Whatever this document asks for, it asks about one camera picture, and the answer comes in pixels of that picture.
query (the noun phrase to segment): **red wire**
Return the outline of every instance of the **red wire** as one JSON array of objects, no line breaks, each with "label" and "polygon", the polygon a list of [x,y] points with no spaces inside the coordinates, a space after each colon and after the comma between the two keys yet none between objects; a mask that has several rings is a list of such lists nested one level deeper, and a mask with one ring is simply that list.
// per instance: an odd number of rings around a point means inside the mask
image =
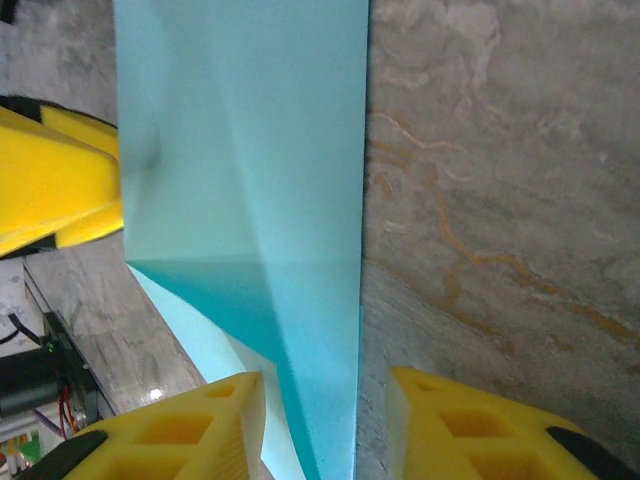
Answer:
[{"label": "red wire", "polygon": [[78,426],[76,425],[76,419],[73,418],[73,413],[71,413],[71,397],[69,395],[69,387],[64,387],[64,400],[67,404],[67,413],[69,414],[69,422],[71,423],[71,431],[73,433],[78,432]]},{"label": "red wire", "polygon": [[58,399],[58,415],[60,415],[60,430],[62,431],[62,437],[67,440],[67,432],[64,424],[64,415],[63,415],[63,407],[62,407],[62,395]]}]

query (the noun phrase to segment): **teal foam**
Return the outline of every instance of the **teal foam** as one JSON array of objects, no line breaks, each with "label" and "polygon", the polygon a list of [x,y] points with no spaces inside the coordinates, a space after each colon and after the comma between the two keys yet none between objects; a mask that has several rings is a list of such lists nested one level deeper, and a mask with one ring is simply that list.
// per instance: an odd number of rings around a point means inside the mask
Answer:
[{"label": "teal foam", "polygon": [[308,479],[352,478],[368,2],[115,6],[129,265],[277,366]]},{"label": "teal foam", "polygon": [[245,371],[262,371],[267,403],[262,461],[276,479],[304,478],[289,433],[275,364],[239,345],[191,305],[134,268],[131,268],[131,272],[160,314],[173,320],[169,322],[169,327],[207,382]]}]

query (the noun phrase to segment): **marble surface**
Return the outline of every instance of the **marble surface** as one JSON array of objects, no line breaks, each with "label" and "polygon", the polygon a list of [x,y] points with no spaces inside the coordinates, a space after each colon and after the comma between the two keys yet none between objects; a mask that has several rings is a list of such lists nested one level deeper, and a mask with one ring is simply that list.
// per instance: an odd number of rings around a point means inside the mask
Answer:
[{"label": "marble surface", "polygon": [[[391,478],[392,364],[563,415],[640,468],[640,4],[372,11],[358,477]],[[115,122],[111,18],[24,0],[0,25],[0,92]],[[78,282],[117,313],[97,257]],[[144,371],[120,348],[114,365]]]},{"label": "marble surface", "polygon": [[31,255],[25,265],[118,413],[204,384],[125,265],[121,233]]}]

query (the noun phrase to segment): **black wire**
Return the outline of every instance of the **black wire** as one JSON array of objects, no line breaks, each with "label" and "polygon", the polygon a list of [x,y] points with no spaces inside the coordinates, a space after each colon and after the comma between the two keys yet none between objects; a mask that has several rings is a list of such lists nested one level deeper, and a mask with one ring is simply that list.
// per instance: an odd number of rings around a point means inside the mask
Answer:
[{"label": "black wire", "polygon": [[9,314],[9,320],[13,323],[13,326],[16,327],[16,330],[22,333],[25,337],[31,340],[36,345],[42,346],[42,342],[40,341],[40,337],[38,337],[35,333],[25,327],[18,316],[14,313]]},{"label": "black wire", "polygon": [[9,335],[7,335],[4,338],[0,338],[0,345],[4,345],[5,343],[10,342],[11,340],[13,340],[14,338],[16,338],[18,336],[18,334],[20,333],[20,330],[15,330],[13,333],[10,333]]}]

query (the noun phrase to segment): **square hole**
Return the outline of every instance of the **square hole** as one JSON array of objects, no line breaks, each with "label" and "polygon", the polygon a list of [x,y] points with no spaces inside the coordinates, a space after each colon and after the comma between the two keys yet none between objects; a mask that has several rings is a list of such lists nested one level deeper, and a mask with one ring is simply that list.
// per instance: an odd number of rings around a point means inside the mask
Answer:
[{"label": "square hole", "polygon": [[469,454],[469,460],[483,480],[556,480],[533,453],[482,452]]},{"label": "square hole", "polygon": [[136,443],[143,445],[195,445],[213,420],[209,415],[165,415],[153,420]]},{"label": "square hole", "polygon": [[207,392],[207,397],[209,398],[226,398],[233,395],[233,392],[236,391],[236,387],[233,385],[223,385],[221,387],[216,387],[213,390]]},{"label": "square hole", "polygon": [[178,458],[116,459],[104,477],[100,480],[173,480],[186,463]]},{"label": "square hole", "polygon": [[451,409],[440,417],[454,437],[509,437],[511,430],[504,420],[489,410]]}]

